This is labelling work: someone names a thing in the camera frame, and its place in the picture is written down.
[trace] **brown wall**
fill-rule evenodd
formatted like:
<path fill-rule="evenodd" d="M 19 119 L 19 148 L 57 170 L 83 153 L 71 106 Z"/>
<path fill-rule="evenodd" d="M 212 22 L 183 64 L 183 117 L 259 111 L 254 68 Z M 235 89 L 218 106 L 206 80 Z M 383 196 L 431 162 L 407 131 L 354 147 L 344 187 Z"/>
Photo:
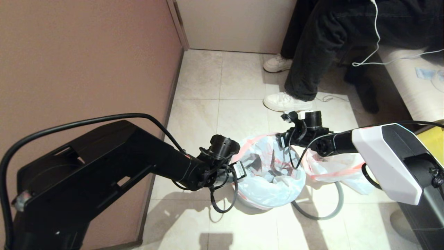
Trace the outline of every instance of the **brown wall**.
<path fill-rule="evenodd" d="M 181 49 L 165 0 L 0 0 L 0 155 L 29 133 L 80 119 L 143 112 L 164 122 Z M 149 121 L 133 121 L 160 136 Z M 20 166 L 94 127 L 19 151 L 10 199 Z M 147 184 L 91 223 L 83 249 L 136 239 Z"/>

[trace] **gray cable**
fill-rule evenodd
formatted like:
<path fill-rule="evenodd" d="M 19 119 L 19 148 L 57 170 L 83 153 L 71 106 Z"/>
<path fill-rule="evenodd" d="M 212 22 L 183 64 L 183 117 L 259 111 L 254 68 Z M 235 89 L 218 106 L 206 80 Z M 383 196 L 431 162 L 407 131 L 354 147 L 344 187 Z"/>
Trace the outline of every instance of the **gray cable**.
<path fill-rule="evenodd" d="M 342 190 L 342 186 L 341 184 L 337 181 L 334 183 L 336 185 L 337 188 L 337 193 L 339 195 L 339 200 L 337 202 L 337 206 L 335 208 L 335 210 L 324 217 L 317 217 L 314 215 L 311 215 L 307 212 L 305 212 L 304 210 L 302 210 L 302 208 L 296 203 L 296 201 L 292 201 L 291 204 L 294 206 L 294 208 L 296 208 L 297 211 L 299 211 L 302 215 L 304 215 L 305 217 L 315 220 L 315 221 L 324 221 L 324 220 L 328 220 L 331 219 L 333 217 L 335 217 L 336 215 L 338 215 L 338 213 L 341 211 L 343 205 L 344 205 L 344 191 Z"/>

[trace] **trash bag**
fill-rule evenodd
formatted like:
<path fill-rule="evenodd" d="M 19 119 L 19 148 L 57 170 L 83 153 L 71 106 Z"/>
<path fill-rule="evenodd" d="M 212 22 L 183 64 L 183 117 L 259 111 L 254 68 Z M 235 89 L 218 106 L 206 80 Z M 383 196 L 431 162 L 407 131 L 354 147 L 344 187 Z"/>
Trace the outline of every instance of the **trash bag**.
<path fill-rule="evenodd" d="M 302 166 L 313 180 L 324 182 L 341 181 L 360 194 L 370 194 L 374 187 L 364 177 L 364 164 L 359 153 L 338 154 L 322 157 L 311 149 L 302 159 Z"/>
<path fill-rule="evenodd" d="M 305 173 L 290 163 L 288 148 L 280 148 L 276 134 L 249 137 L 232 162 L 241 161 L 247 176 L 239 180 L 238 195 L 244 203 L 269 210 L 296 199 L 305 185 Z M 294 162 L 299 156 L 291 150 Z"/>

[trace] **clear plastic item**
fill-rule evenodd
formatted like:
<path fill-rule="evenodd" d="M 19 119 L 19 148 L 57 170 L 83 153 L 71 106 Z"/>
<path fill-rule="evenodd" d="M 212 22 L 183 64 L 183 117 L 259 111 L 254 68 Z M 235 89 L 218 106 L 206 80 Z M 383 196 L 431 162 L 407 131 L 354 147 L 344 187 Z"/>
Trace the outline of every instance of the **clear plastic item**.
<path fill-rule="evenodd" d="M 364 160 L 359 153 L 322 157 L 309 149 L 301 163 L 307 175 L 313 180 L 341 181 L 356 192 L 365 195 L 374 190 L 361 171 Z"/>
<path fill-rule="evenodd" d="M 290 163 L 288 148 L 280 148 L 275 134 L 241 141 L 232 162 L 241 161 L 247 176 L 239 181 L 238 195 L 245 204 L 261 210 L 283 206 L 296 199 L 305 185 L 305 173 Z M 299 156 L 291 150 L 294 162 Z"/>

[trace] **robotic arm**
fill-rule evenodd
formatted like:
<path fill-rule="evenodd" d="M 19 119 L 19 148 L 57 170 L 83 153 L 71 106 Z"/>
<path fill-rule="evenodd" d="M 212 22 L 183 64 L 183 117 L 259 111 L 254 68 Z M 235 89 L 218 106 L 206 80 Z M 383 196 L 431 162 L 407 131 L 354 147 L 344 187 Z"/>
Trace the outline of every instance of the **robotic arm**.
<path fill-rule="evenodd" d="M 302 115 L 301 119 L 296 112 L 282 115 L 295 127 L 277 135 L 281 147 L 307 147 L 323 157 L 360 153 L 380 188 L 394 201 L 418 205 L 424 188 L 438 188 L 444 182 L 443 166 L 415 134 L 399 124 L 331 133 L 322 127 L 320 111 Z"/>
<path fill-rule="evenodd" d="M 239 144 L 221 135 L 210 142 L 193 157 L 123 120 L 40 157 L 17 174 L 12 249 L 80 249 L 89 222 L 148 173 L 192 191 L 244 177 L 240 162 L 229 165 Z"/>
<path fill-rule="evenodd" d="M 442 249 L 444 169 L 412 132 L 399 124 L 385 124 L 330 133 L 322 127 L 319 111 L 305 113 L 305 117 L 291 112 L 282 118 L 295 123 L 294 128 L 277 135 L 282 147 L 307 147 L 321 156 L 360 153 L 366 162 L 364 176 L 399 202 L 423 249 Z M 370 179 L 365 165 L 379 184 Z"/>
<path fill-rule="evenodd" d="M 305 113 L 301 119 L 295 112 L 283 118 L 295 127 L 277 135 L 281 147 L 307 147 L 321 156 L 359 152 L 391 199 L 444 207 L 435 188 L 444 180 L 443 167 L 402 126 L 331 133 L 322 127 L 319 111 Z M 74 139 L 19 170 L 18 196 L 12 202 L 17 210 L 13 241 L 5 249 L 80 249 L 89 222 L 148 173 L 171 179 L 182 189 L 208 187 L 215 206 L 213 192 L 233 182 L 237 185 L 246 174 L 240 162 L 229 164 L 240 150 L 237 142 L 214 135 L 210 143 L 193 157 L 125 120 Z"/>

